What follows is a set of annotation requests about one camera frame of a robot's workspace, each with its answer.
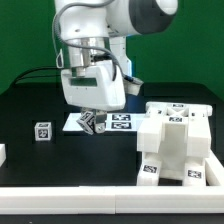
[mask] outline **green wall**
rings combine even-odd
[[[0,0],[0,92],[22,71],[55,65],[53,0]],[[166,32],[128,38],[136,75],[149,82],[197,82],[224,99],[224,1],[179,0]]]

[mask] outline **black cable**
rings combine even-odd
[[[37,72],[37,71],[47,71],[47,70],[56,70],[56,71],[59,71],[60,69],[58,69],[57,67],[55,67],[55,66],[43,66],[43,67],[37,67],[37,68],[32,68],[32,69],[29,69],[29,70],[26,70],[26,71],[24,71],[24,72],[22,72],[21,74],[19,74],[15,79],[14,79],[14,81],[11,83],[11,85],[10,86],[15,86],[16,85],[16,83],[18,82],[18,81],[20,81],[20,80],[22,80],[22,79],[28,79],[28,78],[40,78],[40,77],[46,77],[46,78],[48,78],[48,77],[57,77],[57,76],[59,76],[59,75],[51,75],[51,76],[49,76],[49,75],[46,75],[46,76],[31,76],[31,77],[24,77],[24,76],[26,76],[26,75],[28,75],[28,74],[30,74],[30,73],[33,73],[33,72]]]

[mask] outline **white box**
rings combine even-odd
[[[50,141],[52,137],[51,122],[38,122],[35,125],[36,141]]]

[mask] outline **black tabletop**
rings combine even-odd
[[[224,102],[205,86],[146,83],[139,96],[127,96],[126,106],[120,112],[144,113],[148,101],[212,105],[212,150],[224,160]],[[66,104],[60,84],[19,84],[0,96],[0,143],[7,144],[7,160],[0,168],[0,187],[136,185],[141,164],[141,154],[136,152],[136,133],[90,136],[63,132],[71,112],[79,112],[79,108]],[[34,126],[45,121],[52,122],[53,138],[50,142],[36,142]],[[98,223],[101,219],[107,223],[163,223],[167,217],[172,223],[223,220],[222,215],[68,215],[0,216],[0,223]]]

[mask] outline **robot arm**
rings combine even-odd
[[[130,61],[117,50],[124,46],[118,38],[163,31],[175,15],[177,0],[55,0],[55,5],[54,30],[69,52],[70,67],[58,63],[65,99],[83,108],[78,123],[86,132],[102,133],[106,112],[125,105],[123,80],[142,84],[125,74],[131,71]],[[108,39],[111,50],[105,47]],[[58,59],[63,61],[62,51]]]

